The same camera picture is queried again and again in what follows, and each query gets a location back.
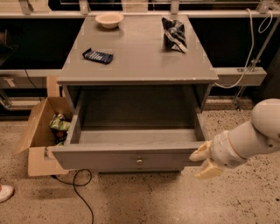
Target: power cord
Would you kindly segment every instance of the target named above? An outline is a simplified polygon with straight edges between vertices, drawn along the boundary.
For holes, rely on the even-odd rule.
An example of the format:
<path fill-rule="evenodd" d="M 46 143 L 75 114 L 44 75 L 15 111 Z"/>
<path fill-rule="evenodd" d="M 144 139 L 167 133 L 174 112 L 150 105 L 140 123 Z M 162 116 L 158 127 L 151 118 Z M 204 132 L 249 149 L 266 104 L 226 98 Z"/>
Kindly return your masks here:
<path fill-rule="evenodd" d="M 24 65 L 23 61 L 22 61 L 21 59 L 19 59 L 19 61 L 20 61 L 20 64 L 21 64 L 22 68 L 23 68 L 24 71 L 25 71 L 26 77 L 27 77 L 27 79 L 29 80 L 29 82 L 34 86 L 35 89 L 38 89 L 38 88 L 35 86 L 35 84 L 34 84 L 34 82 L 32 81 L 32 79 L 30 78 L 29 74 L 27 73 L 27 70 L 26 70 L 26 68 L 25 68 L 25 65 Z"/>
<path fill-rule="evenodd" d="M 76 179 L 77 179 L 77 176 L 78 176 L 78 174 L 79 174 L 80 172 L 88 172 L 88 173 L 89 173 L 89 180 L 88 180 L 88 182 L 86 182 L 85 184 L 78 185 L 78 184 L 76 184 Z M 92 175 L 91 171 L 90 171 L 90 170 L 85 170 L 85 169 L 82 169 L 82 170 L 77 171 L 76 174 L 75 174 L 74 177 L 73 177 L 73 183 L 68 183 L 68 182 L 62 181 L 61 179 L 58 179 L 58 177 L 57 177 L 56 175 L 51 175 L 51 177 L 52 177 L 53 179 L 57 179 L 59 182 L 65 184 L 65 185 L 73 186 L 73 189 L 74 189 L 74 191 L 76 192 L 76 194 L 79 196 L 80 199 L 83 200 L 83 202 L 84 202 L 84 203 L 86 204 L 86 206 L 88 207 L 88 209 L 89 209 L 89 211 L 90 211 L 90 213 L 91 213 L 91 217 L 92 217 L 92 222 L 91 222 L 91 223 L 94 224 L 94 222 L 95 222 L 95 217 L 94 217 L 94 212 L 93 212 L 92 208 L 91 208 L 91 207 L 89 206 L 89 204 L 84 200 L 84 198 L 81 197 L 81 195 L 77 192 L 77 189 L 76 189 L 77 186 L 86 186 L 87 184 L 89 184 L 89 182 L 90 182 L 91 179 L 93 178 L 93 175 Z"/>
<path fill-rule="evenodd" d="M 262 26 L 263 26 L 263 23 L 269 18 L 269 16 L 270 16 L 270 21 L 269 21 L 268 25 L 261 31 L 261 28 L 262 28 Z M 271 10 L 269 10 L 269 15 L 262 21 L 262 23 L 261 23 L 260 26 L 259 26 L 259 29 L 258 29 L 259 33 L 265 32 L 265 31 L 270 27 L 270 24 L 271 24 L 271 22 L 272 22 L 272 19 L 273 19 L 273 15 L 272 15 Z"/>
<path fill-rule="evenodd" d="M 243 73 L 242 73 L 241 77 L 239 78 L 239 80 L 234 85 L 232 85 L 232 86 L 222 86 L 222 85 L 218 84 L 217 82 L 215 82 L 214 85 L 217 86 L 217 87 L 220 87 L 220 88 L 233 88 L 233 87 L 236 87 L 239 84 L 239 82 L 243 79 L 244 74 L 248 71 L 248 63 L 249 63 L 249 59 L 250 59 L 251 54 L 252 54 L 253 49 L 254 49 L 255 39 L 254 39 L 252 13 L 251 13 L 250 9 L 246 9 L 246 11 L 248 12 L 248 14 L 250 16 L 250 30 L 251 30 L 252 46 L 251 46 L 250 52 L 248 54 L 247 61 L 246 61 Z"/>
<path fill-rule="evenodd" d="M 5 45 L 5 47 L 10 48 L 12 51 L 15 50 L 14 48 L 12 48 L 12 47 L 9 46 L 9 45 Z M 30 78 L 29 74 L 27 73 L 27 70 L 26 70 L 26 68 L 25 68 L 25 65 L 24 65 L 23 61 L 22 61 L 20 58 L 19 58 L 19 61 L 20 61 L 20 64 L 21 64 L 22 68 L 23 68 L 24 71 L 25 71 L 26 77 L 27 77 L 27 79 L 29 80 L 29 82 L 33 85 L 33 87 L 34 87 L 35 89 L 38 89 L 38 88 L 35 86 L 35 84 L 34 84 L 34 82 L 32 81 L 32 79 Z"/>

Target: white bowl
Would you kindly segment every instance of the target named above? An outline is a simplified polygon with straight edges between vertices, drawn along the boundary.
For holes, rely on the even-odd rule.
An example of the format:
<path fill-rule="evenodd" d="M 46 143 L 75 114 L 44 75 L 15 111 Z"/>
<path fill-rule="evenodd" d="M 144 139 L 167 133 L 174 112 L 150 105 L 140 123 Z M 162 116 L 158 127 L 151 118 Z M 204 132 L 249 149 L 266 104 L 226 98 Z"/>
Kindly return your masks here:
<path fill-rule="evenodd" d="M 95 17 L 95 20 L 106 29 L 114 29 L 123 20 L 123 14 L 106 13 Z"/>

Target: cabinet top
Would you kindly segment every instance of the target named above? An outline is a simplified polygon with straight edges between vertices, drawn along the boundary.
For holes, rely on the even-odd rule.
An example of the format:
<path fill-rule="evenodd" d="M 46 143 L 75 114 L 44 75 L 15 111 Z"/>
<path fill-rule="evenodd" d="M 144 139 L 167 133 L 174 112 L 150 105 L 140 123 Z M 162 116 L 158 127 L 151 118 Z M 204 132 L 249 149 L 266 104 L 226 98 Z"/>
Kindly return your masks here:
<path fill-rule="evenodd" d="M 218 80 L 193 27 L 184 15 L 187 53 L 167 49 L 160 15 L 124 16 L 119 27 L 102 28 L 86 17 L 59 75 L 59 84 L 195 84 Z M 85 60 L 88 48 L 113 53 L 107 65 Z"/>

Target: black panel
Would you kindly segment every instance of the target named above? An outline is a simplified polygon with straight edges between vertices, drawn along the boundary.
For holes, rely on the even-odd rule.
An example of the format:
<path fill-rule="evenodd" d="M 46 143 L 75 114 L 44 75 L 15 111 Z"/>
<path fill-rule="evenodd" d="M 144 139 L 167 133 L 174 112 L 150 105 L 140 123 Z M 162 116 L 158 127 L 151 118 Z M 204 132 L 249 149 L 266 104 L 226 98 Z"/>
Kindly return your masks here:
<path fill-rule="evenodd" d="M 171 4 L 168 1 L 149 0 L 149 11 L 169 11 Z M 247 8 L 255 10 L 258 5 L 257 1 L 251 0 L 215 0 L 212 3 L 207 1 L 180 1 L 180 11 L 220 11 L 220 10 L 246 10 Z"/>
<path fill-rule="evenodd" d="M 207 56 L 214 67 L 244 67 L 251 47 L 249 18 L 190 18 L 192 27 L 199 37 Z M 256 57 L 272 28 L 263 34 L 258 27 L 263 18 L 254 18 L 255 47 L 252 57 Z M 258 66 L 266 69 L 280 46 L 280 28 L 276 29 L 271 41 L 261 57 Z"/>
<path fill-rule="evenodd" d="M 46 97 L 46 88 L 10 88 L 4 92 L 8 97 Z"/>
<path fill-rule="evenodd" d="M 17 51 L 0 69 L 61 69 L 83 23 L 76 19 L 0 19 Z"/>

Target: box flap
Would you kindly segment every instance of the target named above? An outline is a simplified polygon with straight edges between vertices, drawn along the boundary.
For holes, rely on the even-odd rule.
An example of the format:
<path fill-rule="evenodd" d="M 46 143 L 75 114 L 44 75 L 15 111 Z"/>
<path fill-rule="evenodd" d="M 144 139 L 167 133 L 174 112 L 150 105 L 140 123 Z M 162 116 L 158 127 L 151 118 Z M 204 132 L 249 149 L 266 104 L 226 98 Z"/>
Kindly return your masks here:
<path fill-rule="evenodd" d="M 48 147 L 49 153 L 52 153 L 53 147 Z M 35 147 L 29 149 L 28 157 L 28 176 L 46 176 L 68 174 L 69 170 L 62 169 L 60 163 L 47 156 L 45 147 Z"/>
<path fill-rule="evenodd" d="M 37 131 L 39 120 L 42 116 L 46 102 L 47 100 L 43 100 L 31 110 L 30 116 L 28 118 L 27 127 L 25 128 L 23 135 L 17 142 L 17 146 L 13 151 L 14 155 L 29 149 L 29 147 L 31 147 L 34 144 L 34 136 Z"/>

